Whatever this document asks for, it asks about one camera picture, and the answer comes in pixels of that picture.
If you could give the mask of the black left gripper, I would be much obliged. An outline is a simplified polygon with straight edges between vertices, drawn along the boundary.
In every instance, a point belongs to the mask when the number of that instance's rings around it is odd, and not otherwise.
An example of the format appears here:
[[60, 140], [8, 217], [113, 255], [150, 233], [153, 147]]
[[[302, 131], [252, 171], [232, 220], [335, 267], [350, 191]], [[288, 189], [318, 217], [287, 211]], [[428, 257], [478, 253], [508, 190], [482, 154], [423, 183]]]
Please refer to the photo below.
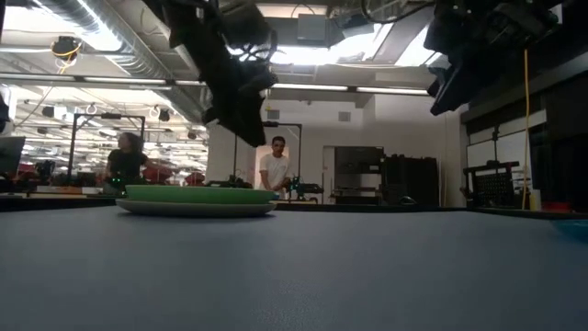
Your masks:
[[172, 48], [182, 46], [212, 94], [202, 113], [253, 147], [266, 143], [261, 90], [277, 82], [269, 58], [277, 33], [252, 0], [155, 0], [155, 15], [170, 30]]

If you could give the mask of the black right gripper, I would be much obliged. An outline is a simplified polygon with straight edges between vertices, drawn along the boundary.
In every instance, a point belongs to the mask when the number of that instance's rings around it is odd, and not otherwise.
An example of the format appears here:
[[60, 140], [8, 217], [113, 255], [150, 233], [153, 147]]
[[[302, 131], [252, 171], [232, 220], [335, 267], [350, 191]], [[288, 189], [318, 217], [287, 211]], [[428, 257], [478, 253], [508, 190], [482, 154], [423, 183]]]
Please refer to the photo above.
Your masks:
[[435, 81], [430, 112], [440, 115], [470, 102], [494, 81], [487, 66], [459, 63], [475, 56], [511, 55], [559, 25], [559, 0], [435, 0], [424, 47], [437, 54], [426, 63]]

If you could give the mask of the large green plastic plate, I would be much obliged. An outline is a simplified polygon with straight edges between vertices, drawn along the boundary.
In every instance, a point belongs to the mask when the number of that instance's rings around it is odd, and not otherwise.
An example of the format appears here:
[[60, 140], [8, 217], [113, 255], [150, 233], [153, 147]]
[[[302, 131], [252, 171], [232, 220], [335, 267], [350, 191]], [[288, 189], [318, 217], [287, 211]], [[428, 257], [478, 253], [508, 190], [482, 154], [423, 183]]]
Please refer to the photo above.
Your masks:
[[274, 198], [272, 191], [252, 188], [128, 185], [126, 193], [130, 200], [196, 204], [266, 204]]

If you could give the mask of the small clear blue plate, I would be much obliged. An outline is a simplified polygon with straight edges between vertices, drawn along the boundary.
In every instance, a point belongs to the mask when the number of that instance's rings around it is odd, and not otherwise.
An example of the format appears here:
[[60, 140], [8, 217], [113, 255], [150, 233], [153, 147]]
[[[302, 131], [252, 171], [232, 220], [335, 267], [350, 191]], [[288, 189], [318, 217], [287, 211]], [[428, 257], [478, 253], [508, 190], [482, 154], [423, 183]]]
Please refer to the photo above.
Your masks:
[[551, 224], [561, 234], [588, 244], [588, 220], [556, 220]]

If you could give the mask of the person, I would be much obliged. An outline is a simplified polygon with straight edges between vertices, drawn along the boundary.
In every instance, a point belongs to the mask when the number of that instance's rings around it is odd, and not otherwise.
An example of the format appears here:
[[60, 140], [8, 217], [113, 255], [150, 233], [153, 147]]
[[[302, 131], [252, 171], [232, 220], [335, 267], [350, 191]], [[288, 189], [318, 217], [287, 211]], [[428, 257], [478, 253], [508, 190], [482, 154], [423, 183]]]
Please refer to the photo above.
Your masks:
[[280, 199], [284, 197], [289, 181], [289, 159], [284, 155], [285, 147], [285, 138], [275, 136], [271, 143], [272, 151], [262, 156], [259, 162], [259, 188], [273, 192]]
[[107, 167], [103, 193], [122, 195], [127, 185], [141, 184], [141, 168], [151, 164], [142, 152], [140, 136], [123, 132], [118, 139], [118, 148], [107, 157]]

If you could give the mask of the ceiling strip light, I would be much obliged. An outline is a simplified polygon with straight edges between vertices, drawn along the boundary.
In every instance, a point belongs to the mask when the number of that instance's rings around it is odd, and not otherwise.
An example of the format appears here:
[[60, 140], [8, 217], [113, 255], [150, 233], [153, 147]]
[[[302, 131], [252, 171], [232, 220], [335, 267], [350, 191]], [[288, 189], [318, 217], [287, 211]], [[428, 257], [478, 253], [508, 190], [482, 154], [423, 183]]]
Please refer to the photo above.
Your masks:
[[0, 82], [36, 86], [89, 86], [95, 88], [171, 90], [173, 87], [202, 87], [198, 80], [137, 77], [84, 76], [68, 74], [22, 74], [0, 72]]
[[273, 88], [280, 89], [280, 90], [345, 92], [345, 93], [373, 94], [373, 95], [400, 95], [400, 96], [428, 97], [428, 93], [426, 90], [411, 89], [411, 88], [398, 88], [398, 87], [335, 86], [335, 85], [277, 83], [277, 84], [273, 85]]

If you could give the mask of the large grey plastic plate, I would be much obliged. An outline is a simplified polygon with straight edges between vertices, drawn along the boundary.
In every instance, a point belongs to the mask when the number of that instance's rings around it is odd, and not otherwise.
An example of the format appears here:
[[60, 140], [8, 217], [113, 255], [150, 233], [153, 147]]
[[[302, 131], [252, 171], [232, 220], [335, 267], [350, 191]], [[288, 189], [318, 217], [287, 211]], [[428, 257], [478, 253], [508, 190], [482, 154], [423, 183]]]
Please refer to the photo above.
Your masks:
[[188, 217], [188, 218], [243, 218], [265, 215], [277, 205], [266, 204], [210, 204], [149, 202], [138, 200], [116, 200], [125, 211], [148, 216]]

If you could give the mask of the black cabinet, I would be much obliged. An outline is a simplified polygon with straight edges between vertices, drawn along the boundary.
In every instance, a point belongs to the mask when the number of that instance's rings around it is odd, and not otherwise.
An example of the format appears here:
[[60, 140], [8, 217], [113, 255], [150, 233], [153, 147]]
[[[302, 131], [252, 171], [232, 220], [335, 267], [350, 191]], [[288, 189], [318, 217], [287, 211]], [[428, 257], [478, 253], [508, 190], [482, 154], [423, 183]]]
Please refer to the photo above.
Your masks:
[[393, 154], [384, 158], [381, 169], [385, 204], [439, 206], [439, 174], [435, 158]]

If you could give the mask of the black pegboard cart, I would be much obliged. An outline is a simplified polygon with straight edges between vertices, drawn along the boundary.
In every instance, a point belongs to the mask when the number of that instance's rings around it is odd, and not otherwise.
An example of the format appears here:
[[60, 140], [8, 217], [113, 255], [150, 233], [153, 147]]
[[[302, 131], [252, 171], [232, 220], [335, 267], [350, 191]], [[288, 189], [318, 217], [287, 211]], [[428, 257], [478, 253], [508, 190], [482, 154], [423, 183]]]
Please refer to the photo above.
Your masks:
[[470, 208], [513, 208], [515, 187], [513, 168], [517, 161], [488, 161], [485, 165], [466, 167], [463, 175], [467, 182], [460, 189]]

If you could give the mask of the dark equipment rack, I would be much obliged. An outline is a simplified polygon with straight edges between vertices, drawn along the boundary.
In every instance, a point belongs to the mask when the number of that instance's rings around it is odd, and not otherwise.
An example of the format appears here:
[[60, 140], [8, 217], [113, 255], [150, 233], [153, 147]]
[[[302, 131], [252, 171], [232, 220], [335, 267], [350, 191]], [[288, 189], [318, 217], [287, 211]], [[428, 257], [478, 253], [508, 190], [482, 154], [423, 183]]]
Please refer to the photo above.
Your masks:
[[382, 147], [334, 148], [334, 186], [337, 205], [380, 205], [382, 200]]

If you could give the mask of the grey ceiling box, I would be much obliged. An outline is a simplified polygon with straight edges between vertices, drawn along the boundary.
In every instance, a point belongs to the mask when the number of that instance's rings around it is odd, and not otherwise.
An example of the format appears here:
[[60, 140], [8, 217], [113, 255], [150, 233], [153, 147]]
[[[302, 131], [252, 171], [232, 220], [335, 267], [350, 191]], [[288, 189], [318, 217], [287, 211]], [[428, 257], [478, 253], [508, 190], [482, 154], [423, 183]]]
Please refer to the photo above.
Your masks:
[[297, 41], [302, 45], [325, 47], [329, 37], [329, 20], [325, 15], [299, 14]]

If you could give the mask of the wooden workbench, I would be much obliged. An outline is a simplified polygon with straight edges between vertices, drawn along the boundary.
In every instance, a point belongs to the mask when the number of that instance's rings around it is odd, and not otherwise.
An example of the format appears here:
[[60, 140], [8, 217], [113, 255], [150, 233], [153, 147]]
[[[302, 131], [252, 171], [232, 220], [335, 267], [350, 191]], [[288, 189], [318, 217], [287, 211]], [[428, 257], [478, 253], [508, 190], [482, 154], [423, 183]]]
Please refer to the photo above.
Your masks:
[[102, 188], [98, 187], [57, 187], [57, 186], [37, 186], [38, 193], [56, 193], [56, 194], [74, 194], [74, 195], [93, 195], [101, 194]]

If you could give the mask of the black computer monitor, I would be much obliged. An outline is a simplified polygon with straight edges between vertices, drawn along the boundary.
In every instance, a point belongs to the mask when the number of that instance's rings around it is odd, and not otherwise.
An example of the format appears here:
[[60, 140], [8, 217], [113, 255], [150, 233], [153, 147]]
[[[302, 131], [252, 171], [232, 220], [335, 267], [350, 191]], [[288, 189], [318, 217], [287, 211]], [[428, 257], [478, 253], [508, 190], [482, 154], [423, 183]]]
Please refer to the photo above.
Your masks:
[[25, 141], [22, 136], [0, 137], [0, 179], [17, 173]]

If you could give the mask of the black gantry frame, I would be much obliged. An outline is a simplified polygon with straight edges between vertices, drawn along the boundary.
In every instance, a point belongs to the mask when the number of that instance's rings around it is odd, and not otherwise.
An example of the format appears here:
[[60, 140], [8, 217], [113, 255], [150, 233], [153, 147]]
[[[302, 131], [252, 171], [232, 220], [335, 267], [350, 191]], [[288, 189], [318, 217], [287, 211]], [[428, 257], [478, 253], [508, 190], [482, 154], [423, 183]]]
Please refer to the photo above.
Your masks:
[[72, 181], [72, 178], [73, 178], [74, 149], [75, 149], [75, 143], [76, 143], [76, 139], [77, 139], [76, 134], [77, 134], [77, 131], [85, 125], [85, 122], [83, 124], [79, 125], [77, 123], [77, 121], [80, 118], [86, 118], [87, 120], [92, 120], [93, 118], [96, 118], [96, 117], [99, 117], [100, 119], [103, 119], [103, 120], [128, 119], [128, 120], [131, 120], [131, 124], [133, 123], [132, 122], [133, 120], [139, 120], [141, 122], [140, 137], [143, 138], [144, 130], [145, 130], [145, 123], [146, 123], [146, 118], [144, 116], [124, 115], [124, 114], [117, 114], [117, 113], [111, 113], [111, 112], [101, 113], [101, 114], [74, 113], [72, 133], [71, 133], [71, 139], [70, 139], [70, 153], [69, 153], [68, 168], [67, 168], [67, 175], [66, 175], [68, 184]]
[[286, 140], [284, 155], [289, 159], [286, 193], [282, 199], [274, 194], [275, 200], [285, 200], [291, 197], [291, 184], [300, 178], [301, 168], [301, 135], [302, 125], [293, 123], [279, 123], [275, 120], [263, 121], [266, 143], [258, 147], [252, 147], [235, 136], [233, 146], [232, 175], [237, 178], [239, 186], [245, 185], [260, 189], [259, 162], [262, 156], [269, 154], [272, 139], [275, 136], [282, 136]]

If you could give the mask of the black aluminium table frame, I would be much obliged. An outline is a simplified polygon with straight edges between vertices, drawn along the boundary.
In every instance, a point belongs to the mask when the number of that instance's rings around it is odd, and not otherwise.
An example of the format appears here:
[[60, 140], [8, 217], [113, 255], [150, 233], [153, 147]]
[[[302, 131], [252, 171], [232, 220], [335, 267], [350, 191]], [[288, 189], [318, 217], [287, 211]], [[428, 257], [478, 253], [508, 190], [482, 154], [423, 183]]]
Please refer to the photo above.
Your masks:
[[[0, 212], [4, 211], [45, 211], [80, 208], [97, 208], [115, 206], [114, 199], [108, 198], [22, 198], [17, 196], [0, 196]], [[401, 213], [401, 212], [450, 212], [471, 211], [477, 213], [512, 216], [519, 218], [549, 221], [586, 221], [587, 213], [561, 213], [543, 211], [523, 211], [513, 209], [483, 209], [461, 207], [423, 207], [423, 206], [375, 206], [375, 205], [324, 205], [324, 204], [289, 204], [279, 203], [277, 211], [309, 212], [359, 212], [359, 213]]]

